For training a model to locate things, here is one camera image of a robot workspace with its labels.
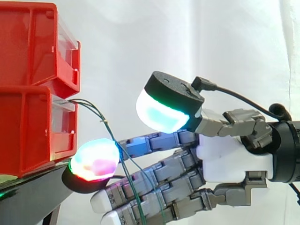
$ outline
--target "glowing fingertip sensor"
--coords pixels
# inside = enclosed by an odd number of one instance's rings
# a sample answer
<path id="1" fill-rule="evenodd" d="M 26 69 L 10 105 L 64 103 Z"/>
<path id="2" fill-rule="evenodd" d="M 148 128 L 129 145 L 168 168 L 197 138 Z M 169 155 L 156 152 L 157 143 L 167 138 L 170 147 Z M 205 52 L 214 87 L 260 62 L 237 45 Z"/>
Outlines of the glowing fingertip sensor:
<path id="1" fill-rule="evenodd" d="M 188 115 L 161 104 L 145 90 L 136 101 L 136 112 L 148 127 L 167 134 L 181 129 L 189 120 Z"/>
<path id="2" fill-rule="evenodd" d="M 114 175 L 119 159 L 119 148 L 114 141 L 96 139 L 78 149 L 69 163 L 69 169 L 86 181 L 100 181 Z"/>

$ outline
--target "white backdrop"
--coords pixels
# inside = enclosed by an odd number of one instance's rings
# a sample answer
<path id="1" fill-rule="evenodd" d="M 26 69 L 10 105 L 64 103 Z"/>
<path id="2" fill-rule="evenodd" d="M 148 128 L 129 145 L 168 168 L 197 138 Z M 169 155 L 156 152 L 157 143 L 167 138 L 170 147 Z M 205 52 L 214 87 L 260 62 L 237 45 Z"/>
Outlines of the white backdrop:
<path id="1" fill-rule="evenodd" d="M 82 91 L 105 114 L 118 139 L 152 132 L 135 113 L 135 101 L 154 70 L 187 81 L 199 75 L 268 107 L 280 102 L 300 119 L 299 9 L 297 0 L 54 0 L 82 43 Z M 246 107 L 232 97 L 205 93 L 205 107 L 223 112 Z M 108 137 L 85 109 L 79 115 L 79 146 Z M 171 152 L 137 160 L 150 165 Z M 131 172 L 136 169 L 129 164 Z M 218 206 L 171 223 L 272 224 L 300 222 L 294 193 L 269 184 L 253 206 Z M 91 195 L 63 202 L 58 225 L 96 225 Z"/>

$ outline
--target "black surface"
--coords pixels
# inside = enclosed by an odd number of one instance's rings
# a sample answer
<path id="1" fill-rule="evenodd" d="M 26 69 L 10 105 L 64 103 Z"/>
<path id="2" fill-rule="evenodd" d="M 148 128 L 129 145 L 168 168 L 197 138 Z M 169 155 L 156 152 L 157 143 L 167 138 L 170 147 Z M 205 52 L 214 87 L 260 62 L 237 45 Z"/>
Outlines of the black surface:
<path id="1" fill-rule="evenodd" d="M 204 102 L 204 98 L 188 82 L 158 71 L 153 72 L 144 89 L 161 104 L 192 117 Z"/>
<path id="2" fill-rule="evenodd" d="M 60 212 L 60 205 L 56 207 L 48 216 L 43 220 L 43 225 L 56 225 L 58 220 L 58 214 Z"/>
<path id="3" fill-rule="evenodd" d="M 65 168 L 0 184 L 0 225 L 35 225 L 50 214 L 72 193 L 61 181 Z"/>
<path id="4" fill-rule="evenodd" d="M 265 147 L 273 154 L 273 182 L 291 183 L 300 180 L 300 123 L 277 122 L 272 124 L 273 143 Z"/>
<path id="5" fill-rule="evenodd" d="M 100 181 L 86 181 L 72 174 L 67 166 L 62 174 L 63 183 L 72 191 L 82 194 L 93 193 L 106 187 L 109 178 Z"/>

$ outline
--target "robotic hand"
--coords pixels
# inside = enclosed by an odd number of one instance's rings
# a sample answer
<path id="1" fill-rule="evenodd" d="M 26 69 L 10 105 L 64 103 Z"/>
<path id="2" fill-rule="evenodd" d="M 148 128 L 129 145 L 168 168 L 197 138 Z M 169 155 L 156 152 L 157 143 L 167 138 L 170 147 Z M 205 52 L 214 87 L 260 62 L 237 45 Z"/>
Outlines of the robotic hand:
<path id="1" fill-rule="evenodd" d="M 120 142 L 131 157 L 179 148 L 132 174 L 149 225 L 162 224 L 158 199 L 165 222 L 170 222 L 212 210 L 217 204 L 250 206 L 251 189 L 266 188 L 266 179 L 300 180 L 300 122 L 292 122 L 283 106 L 274 104 L 266 111 L 234 93 L 279 122 L 266 122 L 256 110 L 235 109 L 220 115 L 202 108 L 202 90 L 233 94 L 199 77 L 189 84 L 154 72 L 141 94 L 148 99 L 139 97 L 137 112 L 145 124 L 163 133 Z M 214 190 L 201 189 L 206 182 L 221 184 Z M 140 224 L 127 178 L 95 193 L 90 202 L 96 213 L 104 214 L 101 224 Z"/>

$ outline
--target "red plastic bin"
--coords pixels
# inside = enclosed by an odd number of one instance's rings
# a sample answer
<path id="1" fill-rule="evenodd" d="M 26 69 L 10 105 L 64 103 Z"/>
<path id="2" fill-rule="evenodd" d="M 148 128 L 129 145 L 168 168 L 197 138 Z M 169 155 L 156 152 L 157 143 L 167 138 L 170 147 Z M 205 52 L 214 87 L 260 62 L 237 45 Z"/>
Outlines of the red plastic bin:
<path id="1" fill-rule="evenodd" d="M 0 87 L 0 174 L 22 177 L 76 152 L 77 106 L 47 87 Z"/>
<path id="2" fill-rule="evenodd" d="M 0 86 L 43 85 L 67 98 L 80 90 L 80 43 L 56 5 L 0 1 Z"/>

